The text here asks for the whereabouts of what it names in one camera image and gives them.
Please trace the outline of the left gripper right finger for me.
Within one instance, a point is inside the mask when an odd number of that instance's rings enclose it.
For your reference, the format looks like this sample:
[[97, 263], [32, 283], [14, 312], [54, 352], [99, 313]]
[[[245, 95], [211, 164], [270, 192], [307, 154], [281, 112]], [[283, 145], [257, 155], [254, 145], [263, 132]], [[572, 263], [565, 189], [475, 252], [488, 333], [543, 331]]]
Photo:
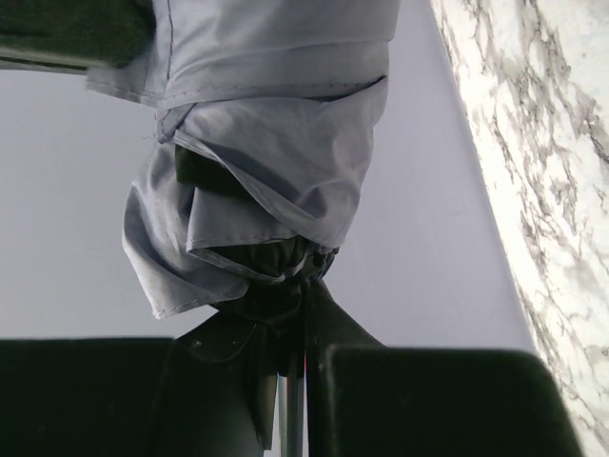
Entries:
[[390, 348], [323, 284], [304, 295], [304, 325], [313, 456], [582, 454], [551, 374], [530, 353]]

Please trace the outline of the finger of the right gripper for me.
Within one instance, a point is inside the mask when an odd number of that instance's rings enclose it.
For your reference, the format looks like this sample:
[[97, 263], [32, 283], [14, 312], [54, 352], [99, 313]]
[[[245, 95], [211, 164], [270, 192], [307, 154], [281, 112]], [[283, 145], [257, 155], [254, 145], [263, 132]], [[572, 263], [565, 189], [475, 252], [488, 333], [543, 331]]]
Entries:
[[4, 0], [1, 69], [120, 69], [148, 47], [154, 33], [150, 1]]

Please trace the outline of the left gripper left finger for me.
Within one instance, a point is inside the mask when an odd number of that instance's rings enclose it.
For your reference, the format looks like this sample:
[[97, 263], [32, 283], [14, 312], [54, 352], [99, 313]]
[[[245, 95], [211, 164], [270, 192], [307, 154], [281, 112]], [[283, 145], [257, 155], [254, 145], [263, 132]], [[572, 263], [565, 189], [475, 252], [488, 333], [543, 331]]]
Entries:
[[260, 456], [276, 385], [267, 326], [216, 314], [177, 339], [5, 340], [5, 456]]

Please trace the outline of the lavender folding umbrella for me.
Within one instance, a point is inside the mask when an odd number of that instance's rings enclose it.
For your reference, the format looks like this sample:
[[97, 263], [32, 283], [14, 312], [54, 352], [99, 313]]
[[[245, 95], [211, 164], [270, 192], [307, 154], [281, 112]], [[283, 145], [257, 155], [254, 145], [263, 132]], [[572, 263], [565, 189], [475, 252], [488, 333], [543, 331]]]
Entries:
[[352, 226], [397, 1], [95, 1], [87, 87], [156, 111], [123, 247], [176, 342], [149, 456], [260, 456], [304, 301]]

